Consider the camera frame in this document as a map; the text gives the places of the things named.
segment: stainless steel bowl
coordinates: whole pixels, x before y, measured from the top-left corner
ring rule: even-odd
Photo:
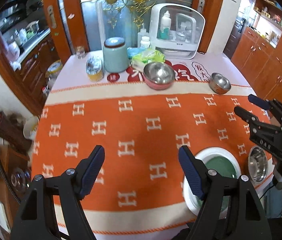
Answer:
[[[173,68],[162,62],[148,63],[143,69],[147,85],[153,89],[166,89],[175,80]]]
[[[268,172],[268,160],[263,149],[259,146],[252,147],[247,161],[251,179],[255,183],[262,182]]]
[[[230,81],[220,73],[212,73],[209,86],[219,95],[223,95],[231,89]]]

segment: wooden door frame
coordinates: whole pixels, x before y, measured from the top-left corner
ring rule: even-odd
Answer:
[[[68,27],[74,49],[84,46],[89,52],[89,43],[82,13],[81,0],[63,0],[65,14],[68,19]]]
[[[197,9],[199,0],[193,0],[192,8]],[[200,52],[207,52],[210,45],[216,23],[219,19],[223,0],[205,0],[205,5],[201,14],[205,18],[205,27],[202,34],[201,42],[198,48]]]
[[[57,23],[56,28],[52,28],[52,22],[48,14],[48,6],[50,5],[53,6],[54,18]],[[47,22],[51,30],[51,36],[52,36],[54,45],[64,65],[72,53],[71,53],[71,49],[68,43],[68,39],[65,34],[65,29],[63,26],[63,21],[62,21],[62,17],[60,13],[59,0],[43,0],[43,8],[44,8],[45,17],[47,19]]]
[[[5,55],[2,53],[3,48],[0,45],[0,76],[3,78],[7,86],[21,101],[21,103],[33,114],[40,115],[42,109],[32,100],[32,96],[25,93],[22,86],[19,86],[20,80],[15,76],[15,73],[10,66]]]

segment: white appliance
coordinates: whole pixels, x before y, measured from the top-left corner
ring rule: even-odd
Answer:
[[[160,39],[160,21],[169,11],[172,20],[169,38]],[[174,3],[156,4],[151,10],[149,36],[151,48],[169,58],[191,59],[195,56],[204,30],[205,19],[196,10]]]

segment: orange tablecloth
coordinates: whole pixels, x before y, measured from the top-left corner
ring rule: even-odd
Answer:
[[[186,81],[165,91],[143,82],[52,91],[36,136],[32,174],[58,176],[100,144],[105,162],[91,194],[81,201],[92,230],[127,235],[176,228],[194,219],[182,196],[178,148],[186,144],[196,154],[222,147],[244,173],[253,143],[248,125],[233,109],[240,105],[268,121],[247,100],[252,92],[233,85],[229,95],[220,96],[211,94],[205,82]],[[59,204],[56,198],[59,226],[65,227]]]

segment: table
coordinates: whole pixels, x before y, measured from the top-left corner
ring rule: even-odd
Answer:
[[[34,143],[32,174],[58,176],[88,157],[96,144],[105,162],[90,195],[81,204],[97,239],[171,239],[195,216],[182,196],[183,171],[177,152],[193,154],[217,146],[230,151],[247,173],[253,143],[249,127],[235,116],[240,105],[268,122],[265,111],[247,100],[255,94],[224,55],[197,54],[193,60],[167,60],[177,81],[163,91],[149,88],[132,68],[89,81],[86,60],[71,56],[47,98]],[[207,80],[219,72],[232,83],[216,95]],[[271,180],[270,155],[267,179]],[[58,225],[67,232],[55,198]]]

